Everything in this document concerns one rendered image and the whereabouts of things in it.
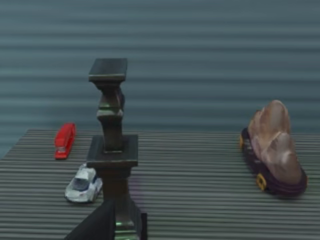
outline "wooden deck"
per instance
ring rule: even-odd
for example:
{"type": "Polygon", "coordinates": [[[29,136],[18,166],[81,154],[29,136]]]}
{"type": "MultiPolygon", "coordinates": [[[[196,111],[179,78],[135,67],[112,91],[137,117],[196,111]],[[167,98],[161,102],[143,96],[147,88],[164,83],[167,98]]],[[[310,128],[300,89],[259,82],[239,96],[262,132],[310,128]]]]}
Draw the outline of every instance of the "wooden deck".
{"type": "MultiPolygon", "coordinates": [[[[55,130],[29,130],[0,161],[0,239],[61,240],[101,202],[74,205],[64,190],[94,131],[54,159],[55,130]]],[[[148,213],[150,240],[319,240],[320,136],[296,135],[309,188],[296,200],[260,192],[232,133],[140,132],[130,191],[148,213]]]]}

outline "black object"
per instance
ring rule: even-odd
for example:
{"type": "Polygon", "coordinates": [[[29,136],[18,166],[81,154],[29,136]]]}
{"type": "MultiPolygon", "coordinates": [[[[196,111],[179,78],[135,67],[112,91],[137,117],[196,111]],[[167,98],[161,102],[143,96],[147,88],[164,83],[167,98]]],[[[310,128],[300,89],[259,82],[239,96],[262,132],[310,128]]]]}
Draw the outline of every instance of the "black object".
{"type": "Polygon", "coordinates": [[[138,166],[138,135],[123,135],[122,119],[125,96],[120,84],[126,79],[127,59],[97,59],[89,81],[101,90],[97,119],[103,135],[92,138],[87,167],[94,168],[102,179],[103,198],[115,201],[115,238],[146,240],[146,215],[130,197],[128,178],[138,166]]]}
{"type": "Polygon", "coordinates": [[[247,128],[244,128],[241,132],[240,147],[244,160],[256,177],[256,183],[262,191],[279,197],[295,197],[306,191],[308,177],[301,166],[301,180],[297,184],[280,182],[271,174],[267,166],[254,153],[247,128]]]}
{"type": "Polygon", "coordinates": [[[115,201],[105,200],[64,240],[114,240],[115,229],[115,201]]]}

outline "red stapler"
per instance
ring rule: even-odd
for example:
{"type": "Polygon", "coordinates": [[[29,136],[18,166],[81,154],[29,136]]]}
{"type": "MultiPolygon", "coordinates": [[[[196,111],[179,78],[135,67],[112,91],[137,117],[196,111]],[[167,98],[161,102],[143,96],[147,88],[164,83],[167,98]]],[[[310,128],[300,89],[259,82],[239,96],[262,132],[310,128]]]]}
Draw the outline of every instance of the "red stapler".
{"type": "Polygon", "coordinates": [[[68,158],[75,136],[76,125],[74,123],[66,123],[61,127],[54,140],[55,159],[64,160],[68,158]]]}

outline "toy car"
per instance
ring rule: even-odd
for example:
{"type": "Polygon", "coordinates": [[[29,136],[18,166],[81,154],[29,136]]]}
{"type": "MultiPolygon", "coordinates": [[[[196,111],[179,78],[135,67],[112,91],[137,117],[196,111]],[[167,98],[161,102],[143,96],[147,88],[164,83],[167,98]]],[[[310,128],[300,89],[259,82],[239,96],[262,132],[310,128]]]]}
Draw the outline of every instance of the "toy car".
{"type": "Polygon", "coordinates": [[[64,160],[68,157],[75,141],[76,125],[74,123],[64,124],[55,136],[55,159],[64,160]]]}
{"type": "Polygon", "coordinates": [[[244,128],[239,138],[239,145],[243,152],[244,160],[256,177],[256,184],[262,191],[271,194],[294,197],[305,192],[308,184],[308,177],[301,168],[301,180],[297,184],[288,184],[278,181],[269,171],[267,166],[257,158],[251,145],[248,129],[244,128]]]}
{"type": "Polygon", "coordinates": [[[102,180],[96,170],[82,164],[75,177],[65,189],[64,197],[69,202],[93,203],[102,189],[102,180]]]}

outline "corrugated wall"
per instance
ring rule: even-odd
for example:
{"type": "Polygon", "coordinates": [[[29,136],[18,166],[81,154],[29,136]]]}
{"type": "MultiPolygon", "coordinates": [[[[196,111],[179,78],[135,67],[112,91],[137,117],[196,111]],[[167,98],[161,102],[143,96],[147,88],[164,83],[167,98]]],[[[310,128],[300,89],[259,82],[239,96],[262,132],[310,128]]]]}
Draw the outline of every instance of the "corrugated wall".
{"type": "Polygon", "coordinates": [[[125,127],[237,131],[283,100],[320,132],[318,0],[2,0],[0,154],[30,127],[99,127],[95,58],[127,57],[125,127]]]}

